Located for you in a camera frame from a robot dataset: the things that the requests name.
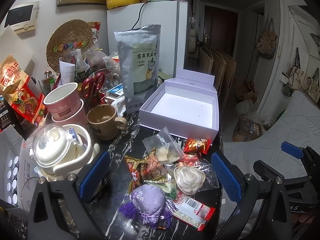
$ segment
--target grey leaf-patterned fabric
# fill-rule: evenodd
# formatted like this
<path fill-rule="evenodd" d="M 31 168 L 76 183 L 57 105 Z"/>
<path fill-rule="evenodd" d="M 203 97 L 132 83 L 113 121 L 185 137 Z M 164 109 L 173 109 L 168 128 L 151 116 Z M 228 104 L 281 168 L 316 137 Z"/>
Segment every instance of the grey leaf-patterned fabric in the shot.
<path fill-rule="evenodd" d="M 223 143 L 223 152 L 232 164 L 237 165 L 243 174 L 251 173 L 261 179 L 254 170 L 253 164 L 262 160 L 284 175 L 286 179 L 306 176 L 301 160 L 295 159 L 281 150 L 281 144 L 287 141 L 298 147 L 312 147 L 320 153 L 320 109 L 304 91 L 295 91 L 287 109 L 281 118 L 260 138 L 250 142 Z M 223 189 L 223 198 L 219 227 L 230 217 L 236 203 L 228 198 Z M 260 201 L 252 211 L 251 219 L 258 215 Z M 248 223 L 244 233 L 249 233 L 252 224 Z"/>

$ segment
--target brown mug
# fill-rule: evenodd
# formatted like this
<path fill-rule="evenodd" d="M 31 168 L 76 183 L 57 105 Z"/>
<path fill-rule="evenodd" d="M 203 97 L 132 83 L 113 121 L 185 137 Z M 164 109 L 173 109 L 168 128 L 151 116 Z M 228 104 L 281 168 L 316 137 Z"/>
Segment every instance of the brown mug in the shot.
<path fill-rule="evenodd" d="M 118 117 L 114 106 L 104 104 L 91 109 L 87 114 L 87 119 L 92 131 L 101 140 L 112 140 L 117 136 L 119 129 L 126 130 L 128 122 L 123 117 Z"/>

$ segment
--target round woven placemat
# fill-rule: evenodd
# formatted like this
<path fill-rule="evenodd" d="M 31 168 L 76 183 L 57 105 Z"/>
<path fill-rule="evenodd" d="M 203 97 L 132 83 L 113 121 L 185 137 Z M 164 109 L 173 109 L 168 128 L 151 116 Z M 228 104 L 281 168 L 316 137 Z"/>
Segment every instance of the round woven placemat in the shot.
<path fill-rule="evenodd" d="M 61 25 L 52 34 L 48 45 L 47 45 L 47 62 L 49 66 L 57 73 L 59 70 L 59 58 L 63 57 L 69 50 L 54 52 L 54 46 L 59 46 L 60 44 L 71 43 L 71 42 L 86 41 L 87 45 L 81 47 L 81 52 L 83 53 L 89 49 L 93 44 L 92 30 L 90 26 L 83 20 L 71 20 L 63 25 Z"/>

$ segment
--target refrigerator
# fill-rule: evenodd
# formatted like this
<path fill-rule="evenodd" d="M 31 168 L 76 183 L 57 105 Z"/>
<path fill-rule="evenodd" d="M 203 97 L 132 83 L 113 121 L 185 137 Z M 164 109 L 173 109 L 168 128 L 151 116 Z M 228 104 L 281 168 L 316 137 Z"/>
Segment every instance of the refrigerator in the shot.
<path fill-rule="evenodd" d="M 114 32 L 131 30 L 139 18 L 143 3 L 108 10 L 108 43 L 110 54 L 117 51 Z M 161 25 L 159 70 L 175 77 L 176 69 L 183 68 L 189 45 L 191 7 L 187 2 L 149 2 L 141 10 L 135 28 L 147 24 Z"/>

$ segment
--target black marble table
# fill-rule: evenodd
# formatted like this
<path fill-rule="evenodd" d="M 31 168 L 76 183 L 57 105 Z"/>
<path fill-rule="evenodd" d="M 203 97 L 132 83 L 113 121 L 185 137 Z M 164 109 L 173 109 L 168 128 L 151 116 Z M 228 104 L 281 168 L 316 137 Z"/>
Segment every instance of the black marble table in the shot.
<path fill-rule="evenodd" d="M 142 240 L 142 239 L 212 239 L 215 235 L 220 213 L 221 188 L 199 192 L 195 199 L 216 208 L 212 218 L 202 232 L 186 225 L 182 221 L 172 218 L 169 230 L 155 230 L 148 225 L 141 226 L 135 220 L 129 220 L 118 212 L 118 207 L 126 203 L 128 186 L 131 176 L 124 161 L 124 156 L 143 158 L 147 155 L 142 140 L 157 133 L 156 131 L 140 126 L 139 112 L 128 116 L 128 129 L 109 142 L 100 141 L 101 150 L 108 150 L 111 156 L 111 164 L 108 176 L 106 176 L 103 188 L 91 203 L 88 210 L 97 223 L 98 227 L 105 233 L 107 239 L 119 240 Z M 183 148 L 185 139 L 175 138 Z M 219 136 L 213 142 L 209 153 L 205 158 L 210 162 L 211 154 L 220 149 Z M 9 216 L 9 223 L 16 228 L 16 233 L 22 239 L 27 239 L 26 221 L 14 216 Z"/>

